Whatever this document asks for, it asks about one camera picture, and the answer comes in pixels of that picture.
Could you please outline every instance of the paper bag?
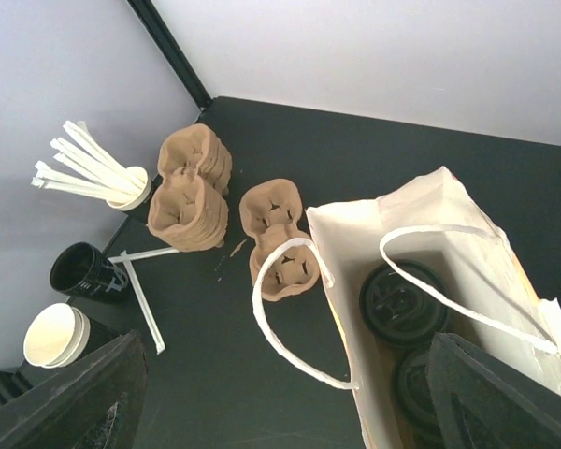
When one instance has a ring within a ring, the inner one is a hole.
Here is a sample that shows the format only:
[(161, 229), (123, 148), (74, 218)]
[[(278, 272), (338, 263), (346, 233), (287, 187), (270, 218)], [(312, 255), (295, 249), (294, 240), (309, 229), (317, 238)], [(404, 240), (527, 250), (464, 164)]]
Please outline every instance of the paper bag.
[[(556, 300), (537, 298), (505, 233), (447, 168), (377, 199), (309, 208), (307, 216), (313, 241), (289, 240), (265, 261), (253, 288), (254, 316), (270, 344), (297, 368), (352, 390), (368, 448), (407, 446), (391, 401), (392, 362), (364, 325), (358, 304), (364, 278), (381, 263), (458, 311), (463, 337), (561, 396), (561, 309)], [(262, 279), (284, 251), (300, 245), (318, 259), (349, 359), (349, 382), (293, 355), (267, 323)], [(447, 296), (398, 269), (393, 258), (430, 267), (445, 283)]]

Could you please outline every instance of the wall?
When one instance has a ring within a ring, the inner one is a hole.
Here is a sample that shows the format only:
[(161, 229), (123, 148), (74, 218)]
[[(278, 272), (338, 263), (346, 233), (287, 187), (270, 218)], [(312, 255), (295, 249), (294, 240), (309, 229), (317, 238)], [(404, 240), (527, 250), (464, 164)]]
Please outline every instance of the wall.
[(0, 0), (0, 368), (44, 307), (51, 262), (80, 240), (104, 246), (122, 222), (105, 203), (30, 185), (65, 120), (85, 120), (125, 165), (155, 172), (161, 142), (194, 121), (193, 101), (121, 0)]
[(212, 95), (561, 144), (561, 1), (154, 4)]

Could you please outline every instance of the black pole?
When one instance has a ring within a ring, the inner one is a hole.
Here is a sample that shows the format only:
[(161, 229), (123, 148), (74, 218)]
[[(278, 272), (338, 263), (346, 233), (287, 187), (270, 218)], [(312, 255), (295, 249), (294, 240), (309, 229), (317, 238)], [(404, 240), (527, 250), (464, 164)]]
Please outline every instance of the black pole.
[(194, 102), (200, 109), (207, 108), (212, 102), (206, 88), (199, 80), (179, 44), (170, 34), (162, 17), (150, 0), (127, 0), (143, 25), (150, 33), (162, 54), (172, 66)]

